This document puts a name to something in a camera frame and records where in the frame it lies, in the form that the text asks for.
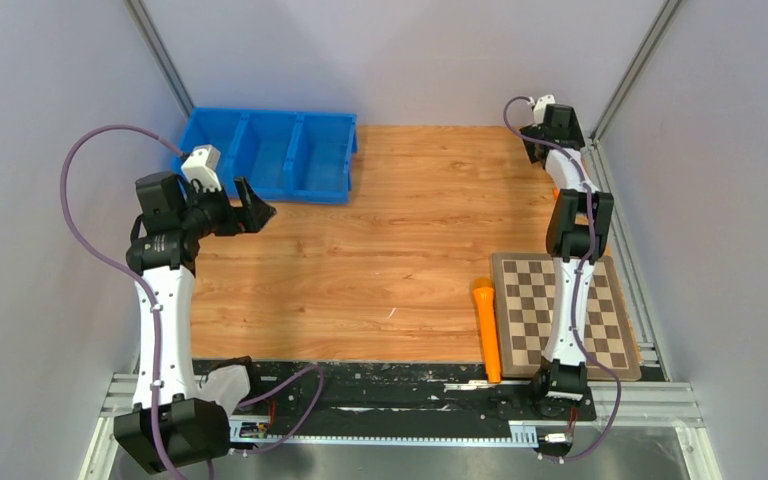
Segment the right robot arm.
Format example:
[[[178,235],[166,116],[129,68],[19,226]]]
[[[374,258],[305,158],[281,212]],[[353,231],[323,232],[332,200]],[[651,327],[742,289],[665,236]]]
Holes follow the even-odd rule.
[[[555,278],[551,332],[530,393],[537,415],[556,418],[580,407],[588,391],[587,299],[607,246],[614,199],[586,172],[585,142],[573,107],[546,95],[533,102],[532,111],[534,123],[519,133],[530,162],[544,168],[558,194],[546,233]]]

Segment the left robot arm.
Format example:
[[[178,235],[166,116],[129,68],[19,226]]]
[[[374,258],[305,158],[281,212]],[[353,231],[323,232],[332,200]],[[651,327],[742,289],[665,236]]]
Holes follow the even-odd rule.
[[[148,474],[222,457],[230,418],[260,410],[266,388],[249,357],[225,360],[197,380],[191,308],[201,239],[260,232],[276,210],[246,178],[234,180],[241,205],[223,188],[158,172],[136,181],[141,213],[131,232],[127,271],[140,301],[140,366],[132,410],[115,418],[114,437]]]

